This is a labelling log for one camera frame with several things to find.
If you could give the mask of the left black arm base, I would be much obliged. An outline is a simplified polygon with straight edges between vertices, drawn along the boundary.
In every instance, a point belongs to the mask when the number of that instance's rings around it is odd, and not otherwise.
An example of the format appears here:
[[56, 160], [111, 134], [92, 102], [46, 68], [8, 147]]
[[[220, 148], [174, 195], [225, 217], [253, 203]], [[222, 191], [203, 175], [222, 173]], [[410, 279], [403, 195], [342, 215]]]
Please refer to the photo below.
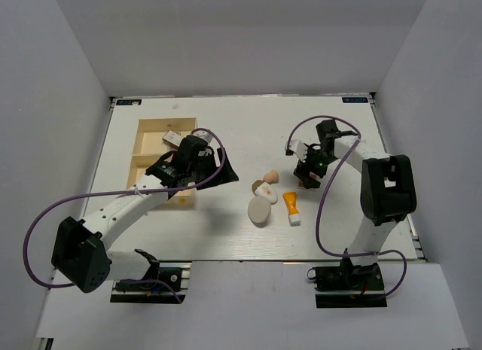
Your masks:
[[110, 302], [131, 304], [181, 304], [188, 292], [191, 263], [161, 263], [147, 278], [154, 282], [114, 282]]

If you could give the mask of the gold eyeshadow palette white label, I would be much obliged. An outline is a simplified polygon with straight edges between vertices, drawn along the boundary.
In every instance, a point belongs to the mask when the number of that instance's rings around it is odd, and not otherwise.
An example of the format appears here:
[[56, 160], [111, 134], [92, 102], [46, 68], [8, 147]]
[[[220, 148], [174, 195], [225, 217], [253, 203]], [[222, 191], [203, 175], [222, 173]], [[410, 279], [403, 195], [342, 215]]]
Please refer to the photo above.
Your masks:
[[163, 135], [162, 140], [163, 142], [167, 143], [169, 146], [173, 148], [178, 148], [183, 138], [184, 137], [178, 132], [173, 132], [170, 130]]

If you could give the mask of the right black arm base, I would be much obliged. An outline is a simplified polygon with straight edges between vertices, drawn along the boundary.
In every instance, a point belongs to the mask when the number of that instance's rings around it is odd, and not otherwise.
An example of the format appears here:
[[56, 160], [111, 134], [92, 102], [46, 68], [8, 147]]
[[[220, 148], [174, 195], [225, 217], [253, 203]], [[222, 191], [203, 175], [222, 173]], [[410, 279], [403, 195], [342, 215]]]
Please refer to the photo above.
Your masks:
[[380, 267], [365, 273], [339, 266], [317, 266], [307, 271], [314, 284], [317, 309], [386, 308], [386, 292]]

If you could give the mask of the small colourful eyeshadow palette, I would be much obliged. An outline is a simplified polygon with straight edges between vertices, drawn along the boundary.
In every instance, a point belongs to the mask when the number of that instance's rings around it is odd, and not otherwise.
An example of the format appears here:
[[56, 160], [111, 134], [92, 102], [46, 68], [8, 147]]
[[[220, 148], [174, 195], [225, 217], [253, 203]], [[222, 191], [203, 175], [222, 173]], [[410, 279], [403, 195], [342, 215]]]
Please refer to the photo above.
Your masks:
[[320, 177], [314, 173], [310, 173], [308, 176], [302, 177], [301, 180], [299, 180], [299, 187], [305, 188], [305, 189], [317, 189], [320, 188]]

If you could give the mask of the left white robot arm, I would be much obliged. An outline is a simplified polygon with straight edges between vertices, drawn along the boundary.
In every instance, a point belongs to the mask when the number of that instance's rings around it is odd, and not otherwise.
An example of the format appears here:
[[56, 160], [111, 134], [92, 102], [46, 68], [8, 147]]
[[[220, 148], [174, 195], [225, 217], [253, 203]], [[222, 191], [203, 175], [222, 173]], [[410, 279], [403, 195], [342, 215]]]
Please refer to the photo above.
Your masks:
[[169, 151], [145, 170], [130, 192], [80, 220], [66, 218], [60, 225], [52, 264], [84, 293], [104, 281], [134, 281], [153, 288], [159, 280], [159, 262], [146, 251], [112, 251], [121, 234], [153, 208], [195, 184], [198, 190], [238, 181], [226, 153], [213, 149], [196, 135], [187, 135], [178, 149]]

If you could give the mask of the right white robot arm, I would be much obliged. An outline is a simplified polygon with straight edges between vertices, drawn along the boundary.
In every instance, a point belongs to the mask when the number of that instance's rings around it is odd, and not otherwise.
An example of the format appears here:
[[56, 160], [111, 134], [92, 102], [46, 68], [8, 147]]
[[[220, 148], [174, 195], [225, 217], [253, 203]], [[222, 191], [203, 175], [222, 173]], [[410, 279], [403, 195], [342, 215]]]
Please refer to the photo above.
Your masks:
[[324, 208], [331, 185], [345, 164], [361, 176], [360, 205], [364, 215], [350, 245], [342, 253], [328, 250], [320, 236], [321, 214], [316, 215], [315, 236], [319, 249], [332, 257], [351, 261], [340, 270], [341, 282], [348, 288], [359, 288], [368, 278], [365, 266], [386, 254], [383, 246], [389, 234], [415, 212], [416, 189], [410, 158], [371, 149], [362, 140], [361, 131], [347, 120], [329, 115], [317, 116], [318, 142], [307, 145], [289, 136], [285, 153], [298, 159], [294, 175], [306, 189], [320, 188], [320, 179], [328, 166], [336, 164], [331, 177], [322, 187], [319, 212]]

